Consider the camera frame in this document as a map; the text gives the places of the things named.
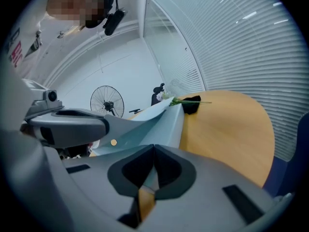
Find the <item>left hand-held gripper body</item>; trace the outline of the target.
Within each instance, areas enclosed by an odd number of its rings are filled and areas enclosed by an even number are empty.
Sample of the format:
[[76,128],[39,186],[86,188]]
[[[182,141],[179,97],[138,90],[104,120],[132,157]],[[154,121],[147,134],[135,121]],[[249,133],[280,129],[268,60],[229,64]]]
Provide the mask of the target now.
[[63,108],[62,101],[58,99],[56,90],[48,89],[32,80],[23,79],[23,81],[34,95],[34,101],[24,120],[29,120]]

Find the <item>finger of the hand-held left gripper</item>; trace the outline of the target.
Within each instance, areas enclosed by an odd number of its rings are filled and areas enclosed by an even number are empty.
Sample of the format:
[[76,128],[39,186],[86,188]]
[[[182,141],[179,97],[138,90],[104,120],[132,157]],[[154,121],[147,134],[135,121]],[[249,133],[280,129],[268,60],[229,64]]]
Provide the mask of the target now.
[[49,147],[73,147],[95,142],[110,130],[108,121],[85,109],[65,109],[40,114],[27,120],[35,136]]
[[119,117],[115,117],[112,115],[106,115],[104,118],[109,123],[109,132],[107,135],[103,137],[104,142],[109,142],[112,139],[117,139],[118,137],[124,135],[127,132],[139,127],[140,125],[148,122],[154,118],[159,117],[157,116],[144,116],[139,114],[135,116],[133,119],[123,119]]

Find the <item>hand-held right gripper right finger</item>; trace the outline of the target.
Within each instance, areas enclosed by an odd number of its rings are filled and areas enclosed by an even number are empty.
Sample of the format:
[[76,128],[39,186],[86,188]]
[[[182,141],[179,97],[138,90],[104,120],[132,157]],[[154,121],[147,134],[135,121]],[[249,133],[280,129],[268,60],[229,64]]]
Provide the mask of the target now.
[[259,222],[276,202],[228,165],[156,145],[154,159],[165,185],[142,222],[143,232],[263,231]]

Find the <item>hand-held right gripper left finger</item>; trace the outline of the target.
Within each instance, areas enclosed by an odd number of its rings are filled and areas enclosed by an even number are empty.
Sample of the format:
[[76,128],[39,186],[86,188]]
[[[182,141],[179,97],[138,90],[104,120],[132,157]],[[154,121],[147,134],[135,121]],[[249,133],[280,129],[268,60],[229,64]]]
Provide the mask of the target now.
[[75,187],[74,198],[83,221],[101,225],[101,231],[150,232],[142,217],[140,188],[154,163],[154,146],[138,146],[112,154],[66,160],[64,165]]

